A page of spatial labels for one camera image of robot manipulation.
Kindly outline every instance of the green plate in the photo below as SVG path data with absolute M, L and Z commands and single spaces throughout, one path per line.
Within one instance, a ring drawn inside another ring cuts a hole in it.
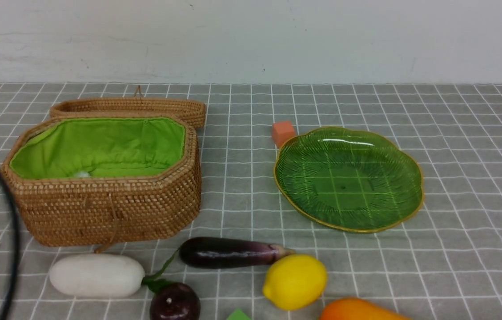
M 419 165 L 386 138 L 338 127 L 288 140 L 274 168 L 277 186 L 303 215 L 371 233 L 412 217 L 423 204 Z

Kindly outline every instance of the white radish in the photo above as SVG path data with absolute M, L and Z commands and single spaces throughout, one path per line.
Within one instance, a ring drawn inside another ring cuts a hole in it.
M 69 256 L 49 271 L 55 289 L 79 298 L 126 298 L 140 289 L 144 276 L 138 261 L 105 253 Z

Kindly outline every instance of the basket handle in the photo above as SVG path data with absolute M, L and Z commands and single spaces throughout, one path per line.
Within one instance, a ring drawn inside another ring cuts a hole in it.
M 107 243 L 97 247 L 95 249 L 95 253 L 102 253 L 106 249 L 109 249 L 110 247 L 112 247 L 112 245 L 114 244 L 114 242 L 116 240 L 116 236 L 118 235 L 118 232 L 120 231 L 120 219 L 119 219 L 118 215 L 116 214 L 116 210 L 114 209 L 114 203 L 112 202 L 111 194 L 108 194 L 108 200 L 110 201 L 110 205 L 111 205 L 111 209 L 112 209 L 112 220 L 114 221 L 114 231 L 112 233 L 112 237 L 110 238 L 110 240 Z
M 136 97 L 138 93 L 139 93 L 138 97 L 141 100 L 141 104 L 142 104 L 142 88 L 141 88 L 141 85 L 138 85 L 137 89 L 134 91 L 133 97 Z

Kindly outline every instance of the toy vegetable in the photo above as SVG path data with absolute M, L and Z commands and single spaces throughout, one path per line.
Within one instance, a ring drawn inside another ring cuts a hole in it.
M 186 265 L 203 269 L 270 265 L 295 253 L 279 244 L 216 237 L 187 239 L 179 251 Z
M 359 298 L 343 298 L 326 305 L 319 320 L 410 320 Z
M 81 298 L 125 298 L 142 285 L 154 293 L 151 320 L 198 320 L 200 298 L 188 285 L 160 278 L 172 255 L 154 275 L 146 276 L 141 264 L 125 256 L 88 253 L 63 258 L 49 271 L 55 289 Z

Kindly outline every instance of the eggplant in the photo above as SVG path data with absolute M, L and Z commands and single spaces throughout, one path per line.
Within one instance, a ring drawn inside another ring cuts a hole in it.
M 200 312 L 200 298 L 181 282 L 158 290 L 150 303 L 150 320 L 198 320 Z
M 180 259 L 188 266 L 201 269 L 226 269 L 271 265 L 293 249 L 238 239 L 195 237 L 187 239 L 178 249 Z

